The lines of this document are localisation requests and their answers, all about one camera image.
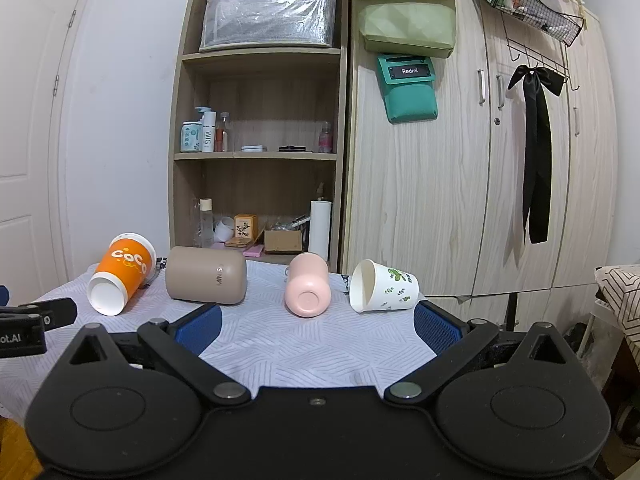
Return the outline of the pink cup with grey rim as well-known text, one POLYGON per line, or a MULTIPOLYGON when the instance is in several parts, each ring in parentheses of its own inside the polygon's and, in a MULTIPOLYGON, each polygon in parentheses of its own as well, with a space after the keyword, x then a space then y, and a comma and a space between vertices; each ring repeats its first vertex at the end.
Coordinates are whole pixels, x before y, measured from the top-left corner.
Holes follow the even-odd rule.
POLYGON ((331 302, 326 260, 312 252, 297 255, 288 265, 284 302, 300 318, 322 315, 331 302))

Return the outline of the orange coco paper cup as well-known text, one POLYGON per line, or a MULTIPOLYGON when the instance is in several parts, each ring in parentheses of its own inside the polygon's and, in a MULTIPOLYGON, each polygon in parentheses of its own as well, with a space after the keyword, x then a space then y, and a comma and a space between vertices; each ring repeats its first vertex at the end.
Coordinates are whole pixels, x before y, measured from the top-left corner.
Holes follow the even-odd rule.
POLYGON ((87 288, 89 304, 102 315, 119 315, 138 289, 155 272, 156 251, 137 233, 115 236, 87 288))

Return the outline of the white cactus paper cup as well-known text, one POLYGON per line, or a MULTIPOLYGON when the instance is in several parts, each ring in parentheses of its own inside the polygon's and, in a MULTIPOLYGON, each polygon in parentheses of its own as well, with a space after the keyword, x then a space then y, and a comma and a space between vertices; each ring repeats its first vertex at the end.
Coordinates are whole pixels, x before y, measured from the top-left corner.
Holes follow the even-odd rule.
POLYGON ((414 275, 370 259, 357 264, 349 282, 349 304, 358 313, 412 309, 419 296, 414 275))

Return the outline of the beige tumbler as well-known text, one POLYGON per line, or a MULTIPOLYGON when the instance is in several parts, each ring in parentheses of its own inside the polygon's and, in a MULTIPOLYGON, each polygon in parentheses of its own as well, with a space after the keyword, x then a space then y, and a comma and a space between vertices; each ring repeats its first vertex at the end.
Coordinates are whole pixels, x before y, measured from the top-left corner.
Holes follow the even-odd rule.
POLYGON ((246 260, 233 250, 176 246, 167 258, 165 285, 175 300, 234 306, 246 294, 246 260))

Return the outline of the clear plastic bottle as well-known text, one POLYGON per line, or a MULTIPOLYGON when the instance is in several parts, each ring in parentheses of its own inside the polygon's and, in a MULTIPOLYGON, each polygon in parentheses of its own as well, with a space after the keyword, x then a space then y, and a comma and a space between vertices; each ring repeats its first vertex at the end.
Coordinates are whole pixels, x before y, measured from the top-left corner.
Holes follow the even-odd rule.
POLYGON ((198 205, 200 212, 200 246, 211 248, 214 244, 213 203, 210 198, 201 198, 198 205))

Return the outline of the white mug on shelf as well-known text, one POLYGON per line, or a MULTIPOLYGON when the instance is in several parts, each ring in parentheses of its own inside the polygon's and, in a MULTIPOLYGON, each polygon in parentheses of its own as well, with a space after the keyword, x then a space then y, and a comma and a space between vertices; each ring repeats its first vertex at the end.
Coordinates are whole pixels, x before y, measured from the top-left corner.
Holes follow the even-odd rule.
POLYGON ((234 219, 231 217, 221 217, 214 229, 214 242, 227 243, 234 237, 234 219))

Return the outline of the pink notepad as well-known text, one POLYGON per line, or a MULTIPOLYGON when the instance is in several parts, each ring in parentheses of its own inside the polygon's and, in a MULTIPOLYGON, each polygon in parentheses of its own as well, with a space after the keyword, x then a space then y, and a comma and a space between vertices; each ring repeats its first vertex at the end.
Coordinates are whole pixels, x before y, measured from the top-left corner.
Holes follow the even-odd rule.
POLYGON ((264 252, 264 245, 256 244, 245 249, 243 252, 243 256, 245 258, 259 259, 262 256, 263 252, 264 252))

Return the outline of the small wooden box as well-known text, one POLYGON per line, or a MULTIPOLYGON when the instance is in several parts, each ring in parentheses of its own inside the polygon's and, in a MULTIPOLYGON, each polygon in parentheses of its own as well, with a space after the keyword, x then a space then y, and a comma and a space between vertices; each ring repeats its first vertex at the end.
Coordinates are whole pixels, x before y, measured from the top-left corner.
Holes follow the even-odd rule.
POLYGON ((256 214, 236 214, 234 216, 234 236, 239 240, 256 240, 258 217, 256 214))

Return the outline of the small cardboard box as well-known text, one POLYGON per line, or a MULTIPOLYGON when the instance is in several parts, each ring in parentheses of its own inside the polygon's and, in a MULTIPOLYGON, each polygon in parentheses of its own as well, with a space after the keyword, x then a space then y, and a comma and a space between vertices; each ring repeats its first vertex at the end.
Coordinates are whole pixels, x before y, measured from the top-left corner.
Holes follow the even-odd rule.
POLYGON ((303 251, 302 232, 265 230, 264 247, 270 254, 298 254, 303 251))

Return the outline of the white paper towel roll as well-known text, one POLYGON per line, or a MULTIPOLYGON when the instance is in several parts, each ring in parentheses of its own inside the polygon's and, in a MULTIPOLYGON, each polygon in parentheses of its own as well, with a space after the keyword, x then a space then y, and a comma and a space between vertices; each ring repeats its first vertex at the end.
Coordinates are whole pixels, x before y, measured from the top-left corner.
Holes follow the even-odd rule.
POLYGON ((313 200, 310 203, 308 252, 329 260, 332 203, 313 200))

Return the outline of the light wood wardrobe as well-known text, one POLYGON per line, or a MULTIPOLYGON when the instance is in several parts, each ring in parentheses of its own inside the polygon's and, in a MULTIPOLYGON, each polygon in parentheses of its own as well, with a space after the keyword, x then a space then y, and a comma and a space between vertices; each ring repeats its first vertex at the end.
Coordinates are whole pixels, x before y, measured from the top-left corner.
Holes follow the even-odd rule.
MULTIPOLYGON (((359 9, 364 0, 350 0, 359 9)), ((457 314, 501 321, 518 295, 519 328, 584 320, 608 258, 616 199, 617 128, 598 19, 564 46, 480 0, 454 0, 457 42, 435 61, 438 115, 391 124, 376 57, 352 33, 352 102, 340 268, 363 259, 414 274, 424 295, 457 314), (522 227, 525 104, 520 65, 564 75, 548 96, 552 129, 549 236, 522 227)))

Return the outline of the wooden open bookshelf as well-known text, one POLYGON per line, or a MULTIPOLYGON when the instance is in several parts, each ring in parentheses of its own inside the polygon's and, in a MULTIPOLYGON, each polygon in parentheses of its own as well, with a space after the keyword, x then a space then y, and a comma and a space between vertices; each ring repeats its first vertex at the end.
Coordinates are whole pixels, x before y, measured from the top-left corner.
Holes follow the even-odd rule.
POLYGON ((200 50, 208 0, 188 0, 172 92, 169 243, 196 242, 201 198, 217 217, 256 214, 262 228, 332 203, 329 266, 340 267, 350 2, 336 0, 332 46, 200 50), (181 153, 180 129, 208 106, 230 114, 229 151, 181 153), (333 150, 318 151, 324 122, 333 150))

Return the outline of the light blue can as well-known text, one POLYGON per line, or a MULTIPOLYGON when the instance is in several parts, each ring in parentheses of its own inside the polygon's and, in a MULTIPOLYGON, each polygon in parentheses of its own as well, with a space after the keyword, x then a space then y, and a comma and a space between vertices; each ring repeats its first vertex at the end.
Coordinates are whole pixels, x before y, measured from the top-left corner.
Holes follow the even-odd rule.
POLYGON ((180 152, 199 153, 202 150, 202 123, 184 122, 180 129, 180 152))

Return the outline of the red slim bottle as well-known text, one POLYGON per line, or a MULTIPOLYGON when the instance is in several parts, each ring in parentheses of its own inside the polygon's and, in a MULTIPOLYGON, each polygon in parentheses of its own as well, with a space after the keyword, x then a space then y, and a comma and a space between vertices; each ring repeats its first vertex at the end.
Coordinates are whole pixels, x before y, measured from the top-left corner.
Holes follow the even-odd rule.
POLYGON ((229 151, 229 119, 230 114, 228 112, 221 112, 216 127, 216 151, 228 152, 229 151))

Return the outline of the white spray bottle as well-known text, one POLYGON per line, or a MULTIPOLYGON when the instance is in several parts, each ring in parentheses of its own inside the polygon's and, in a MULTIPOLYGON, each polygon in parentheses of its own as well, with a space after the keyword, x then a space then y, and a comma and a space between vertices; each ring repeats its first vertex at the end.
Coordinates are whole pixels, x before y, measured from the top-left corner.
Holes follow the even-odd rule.
POLYGON ((196 110, 201 114, 202 152, 213 153, 215 145, 216 112, 208 106, 199 106, 196 110))

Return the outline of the pink small bottle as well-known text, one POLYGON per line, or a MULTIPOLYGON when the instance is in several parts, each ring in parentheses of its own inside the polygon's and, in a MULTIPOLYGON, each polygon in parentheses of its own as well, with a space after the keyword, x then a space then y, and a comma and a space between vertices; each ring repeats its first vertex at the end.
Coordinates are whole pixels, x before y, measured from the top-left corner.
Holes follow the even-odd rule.
POLYGON ((332 126, 329 122, 324 122, 322 124, 319 140, 318 140, 318 151, 323 154, 330 154, 333 150, 333 134, 332 134, 332 126))

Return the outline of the black ribbon bow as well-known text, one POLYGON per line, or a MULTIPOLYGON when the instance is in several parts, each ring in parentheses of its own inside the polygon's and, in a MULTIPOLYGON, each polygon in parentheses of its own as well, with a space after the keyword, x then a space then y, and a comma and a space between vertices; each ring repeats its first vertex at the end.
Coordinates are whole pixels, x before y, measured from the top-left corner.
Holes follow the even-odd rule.
POLYGON ((564 77, 547 67, 520 65, 508 88, 523 84, 525 101, 525 166, 523 228, 530 244, 548 240, 552 191, 552 129, 546 94, 560 96, 564 77))

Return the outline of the white door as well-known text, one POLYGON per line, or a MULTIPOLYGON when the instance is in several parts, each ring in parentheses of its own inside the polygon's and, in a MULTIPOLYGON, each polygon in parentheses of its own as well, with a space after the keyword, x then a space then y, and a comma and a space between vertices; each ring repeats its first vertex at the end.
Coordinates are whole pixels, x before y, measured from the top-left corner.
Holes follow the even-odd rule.
POLYGON ((86 0, 1 0, 1 283, 11 304, 66 281, 60 122, 86 0))

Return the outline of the green fabric bag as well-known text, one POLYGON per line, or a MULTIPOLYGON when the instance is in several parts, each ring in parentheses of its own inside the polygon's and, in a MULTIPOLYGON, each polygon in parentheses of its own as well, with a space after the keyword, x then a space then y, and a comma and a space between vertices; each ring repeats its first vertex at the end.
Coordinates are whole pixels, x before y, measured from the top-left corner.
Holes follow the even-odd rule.
POLYGON ((449 58, 456 45, 456 0, 358 0, 357 11, 369 52, 449 58))

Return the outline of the grey wrapped storage box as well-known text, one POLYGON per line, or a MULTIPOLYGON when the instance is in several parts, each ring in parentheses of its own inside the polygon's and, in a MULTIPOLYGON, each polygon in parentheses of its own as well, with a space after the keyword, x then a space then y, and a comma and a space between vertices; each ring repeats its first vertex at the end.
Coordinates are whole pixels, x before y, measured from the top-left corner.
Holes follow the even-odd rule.
POLYGON ((202 52, 332 46, 336 0, 208 0, 202 52))

